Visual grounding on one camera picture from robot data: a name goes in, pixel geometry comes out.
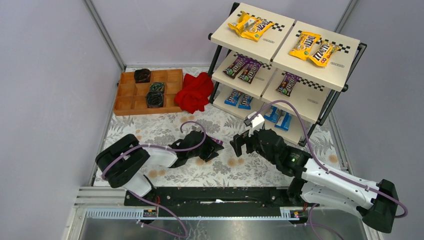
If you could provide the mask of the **light blue candy bag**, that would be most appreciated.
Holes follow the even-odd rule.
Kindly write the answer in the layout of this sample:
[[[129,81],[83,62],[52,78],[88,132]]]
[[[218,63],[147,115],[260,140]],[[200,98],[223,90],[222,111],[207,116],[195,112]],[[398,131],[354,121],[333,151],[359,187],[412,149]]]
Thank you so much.
[[[274,124],[274,127],[281,129],[283,131],[288,131],[290,128],[291,120],[292,120],[292,116],[288,112],[282,111],[279,114],[278,120]]]

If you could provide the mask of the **blue M&M bag moved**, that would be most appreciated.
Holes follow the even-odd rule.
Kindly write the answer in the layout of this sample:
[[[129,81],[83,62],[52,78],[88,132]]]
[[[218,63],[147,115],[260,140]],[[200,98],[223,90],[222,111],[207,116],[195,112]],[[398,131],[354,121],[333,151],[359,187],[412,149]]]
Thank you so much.
[[[248,94],[244,94],[238,104],[238,108],[239,109],[245,109],[245,110],[250,110],[251,109],[251,102],[253,100],[253,97],[248,95]]]

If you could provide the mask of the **purple candy bag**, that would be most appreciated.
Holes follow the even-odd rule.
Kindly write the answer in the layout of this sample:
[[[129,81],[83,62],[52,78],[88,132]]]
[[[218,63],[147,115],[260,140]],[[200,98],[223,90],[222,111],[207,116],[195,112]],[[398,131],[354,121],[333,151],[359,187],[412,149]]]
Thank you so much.
[[[275,90],[287,97],[290,97],[295,85],[299,80],[299,76],[286,72],[283,74],[283,79],[280,85]]]
[[[211,137],[211,139],[217,144],[217,145],[219,145],[219,146],[223,146],[223,141],[222,140],[219,140],[219,139],[216,139],[216,138],[213,138],[213,137]]]

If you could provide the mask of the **brown m&m bag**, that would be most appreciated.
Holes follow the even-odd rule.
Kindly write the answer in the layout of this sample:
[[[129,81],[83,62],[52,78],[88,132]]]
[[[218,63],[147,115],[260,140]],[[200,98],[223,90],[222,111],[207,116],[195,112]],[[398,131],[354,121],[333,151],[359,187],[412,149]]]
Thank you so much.
[[[234,79],[249,61],[249,57],[246,57],[244,55],[237,55],[235,61],[222,72],[229,78]]]
[[[262,63],[256,60],[251,60],[245,70],[241,73],[238,78],[246,83],[251,84],[257,72],[261,69]]]

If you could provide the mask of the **yellow candy bag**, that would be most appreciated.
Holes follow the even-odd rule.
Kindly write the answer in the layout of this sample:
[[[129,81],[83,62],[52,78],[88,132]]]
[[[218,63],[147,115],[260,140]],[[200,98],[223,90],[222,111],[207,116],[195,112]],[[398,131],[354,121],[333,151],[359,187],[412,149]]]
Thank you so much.
[[[245,11],[241,11],[241,14],[236,22],[229,22],[228,27],[235,31],[238,36],[241,36],[243,32],[249,30],[252,25],[256,22],[256,18],[249,15]]]
[[[328,41],[323,41],[319,49],[308,57],[316,66],[326,67],[332,55],[340,49],[340,46]]]
[[[312,47],[321,38],[320,34],[302,31],[294,47],[289,51],[289,55],[306,61]]]

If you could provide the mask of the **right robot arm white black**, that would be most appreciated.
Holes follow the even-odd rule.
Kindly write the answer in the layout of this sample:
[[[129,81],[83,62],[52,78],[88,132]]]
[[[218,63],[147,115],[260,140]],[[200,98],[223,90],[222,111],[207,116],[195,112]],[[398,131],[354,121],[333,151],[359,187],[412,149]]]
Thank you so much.
[[[284,175],[291,177],[287,198],[293,205],[319,204],[350,213],[370,228],[389,234],[397,212],[398,195],[395,185],[361,179],[354,175],[315,161],[299,148],[287,145],[271,129],[245,131],[229,142],[236,156],[257,153]]]

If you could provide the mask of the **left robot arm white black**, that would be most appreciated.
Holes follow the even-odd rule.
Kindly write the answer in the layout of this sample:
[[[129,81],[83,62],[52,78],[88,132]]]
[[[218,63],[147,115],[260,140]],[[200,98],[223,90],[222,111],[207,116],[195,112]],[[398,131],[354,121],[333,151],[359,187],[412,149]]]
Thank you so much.
[[[141,144],[135,135],[127,134],[100,152],[95,163],[111,188],[122,187],[144,197],[154,186],[139,172],[143,166],[178,168],[195,157],[208,162],[218,157],[219,151],[223,149],[221,140],[196,130],[168,146]]]

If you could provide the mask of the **blue M&M bag bottom shelf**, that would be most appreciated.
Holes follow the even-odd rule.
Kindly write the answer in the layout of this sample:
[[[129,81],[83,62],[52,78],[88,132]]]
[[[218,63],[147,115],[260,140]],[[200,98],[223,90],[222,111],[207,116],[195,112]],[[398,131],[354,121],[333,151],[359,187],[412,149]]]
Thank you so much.
[[[233,89],[229,96],[224,100],[224,104],[230,106],[236,106],[242,95],[242,92],[236,89]]]

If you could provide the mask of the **brown M&M bag on shelf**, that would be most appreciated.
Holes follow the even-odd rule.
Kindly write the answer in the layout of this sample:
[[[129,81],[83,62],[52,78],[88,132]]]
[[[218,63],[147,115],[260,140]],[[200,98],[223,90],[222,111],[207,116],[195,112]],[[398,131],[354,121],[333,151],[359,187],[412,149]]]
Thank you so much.
[[[237,55],[235,61],[222,72],[229,78],[234,79],[249,61],[249,57],[246,57],[244,55]]]

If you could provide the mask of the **cream three-tier shelf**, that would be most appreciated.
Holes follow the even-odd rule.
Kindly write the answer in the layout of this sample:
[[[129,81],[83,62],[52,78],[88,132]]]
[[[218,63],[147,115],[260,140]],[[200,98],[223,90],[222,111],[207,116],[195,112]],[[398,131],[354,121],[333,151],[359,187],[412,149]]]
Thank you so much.
[[[241,119],[250,111],[224,104],[233,89],[253,97],[253,111],[273,103],[277,108],[293,115],[289,130],[278,129],[276,132],[286,141],[304,146],[305,136],[310,137],[317,126],[325,123],[340,94],[347,91],[348,79],[367,46],[358,39],[246,3],[235,2],[227,21],[237,20],[241,11],[271,21],[274,26],[258,42],[238,37],[226,23],[209,34],[208,39],[217,45],[208,71],[215,81],[209,101],[215,107]],[[312,47],[312,52],[316,52],[324,41],[340,46],[326,67],[319,67],[310,60],[301,60],[289,55],[301,32],[321,35]],[[247,56],[262,63],[251,84],[237,77],[232,79],[223,73],[223,70],[236,60],[237,55]],[[276,91],[286,72],[300,77],[290,97]],[[306,134],[302,129],[305,125],[310,125]]]

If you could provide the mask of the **floral tablecloth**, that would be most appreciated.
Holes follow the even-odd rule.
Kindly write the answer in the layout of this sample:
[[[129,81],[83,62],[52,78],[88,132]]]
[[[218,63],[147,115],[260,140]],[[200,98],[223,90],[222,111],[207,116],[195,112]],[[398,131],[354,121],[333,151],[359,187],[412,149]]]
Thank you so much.
[[[208,162],[190,158],[178,168],[144,165],[140,173],[157,187],[287,187],[291,183],[291,177],[256,153],[236,156],[229,142],[247,127],[241,118],[211,104],[192,114],[113,115],[103,147],[108,148],[128,134],[135,135],[142,144],[166,146],[201,128],[223,142],[224,148],[217,157]]]

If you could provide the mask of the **dark rolled tie lower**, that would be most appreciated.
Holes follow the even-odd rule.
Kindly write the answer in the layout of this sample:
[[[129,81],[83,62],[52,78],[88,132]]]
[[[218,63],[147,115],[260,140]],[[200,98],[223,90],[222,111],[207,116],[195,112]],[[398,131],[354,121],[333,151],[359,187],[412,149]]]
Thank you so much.
[[[162,108],[164,106],[164,94],[161,91],[150,91],[146,94],[148,108]]]

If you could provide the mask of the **dark rolled tie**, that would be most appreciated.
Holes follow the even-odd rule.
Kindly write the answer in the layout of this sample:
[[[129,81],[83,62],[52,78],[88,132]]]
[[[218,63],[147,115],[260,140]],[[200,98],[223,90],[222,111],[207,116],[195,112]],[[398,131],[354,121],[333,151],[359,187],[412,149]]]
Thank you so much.
[[[150,91],[146,94],[148,108],[162,108],[164,106],[164,94],[161,91]]]
[[[148,68],[142,68],[134,71],[134,81],[136,84],[149,83],[151,81],[151,71]]]

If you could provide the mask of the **dark rolled tie top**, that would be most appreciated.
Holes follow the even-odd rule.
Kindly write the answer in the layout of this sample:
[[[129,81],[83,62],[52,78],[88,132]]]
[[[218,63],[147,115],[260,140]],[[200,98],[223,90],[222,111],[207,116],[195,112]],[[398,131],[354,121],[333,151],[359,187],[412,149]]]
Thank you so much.
[[[151,81],[151,71],[148,68],[142,68],[134,71],[134,81],[136,84],[149,83]]]

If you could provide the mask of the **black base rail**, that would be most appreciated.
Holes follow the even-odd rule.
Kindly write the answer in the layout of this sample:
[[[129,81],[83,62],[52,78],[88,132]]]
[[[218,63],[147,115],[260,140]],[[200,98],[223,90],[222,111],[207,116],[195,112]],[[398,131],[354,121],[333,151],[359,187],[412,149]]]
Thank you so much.
[[[127,191],[126,207],[152,207],[158,217],[179,218],[266,218],[282,217],[281,209],[293,207],[291,217],[305,212],[312,203],[300,197],[302,183],[289,187],[152,187],[138,198]]]

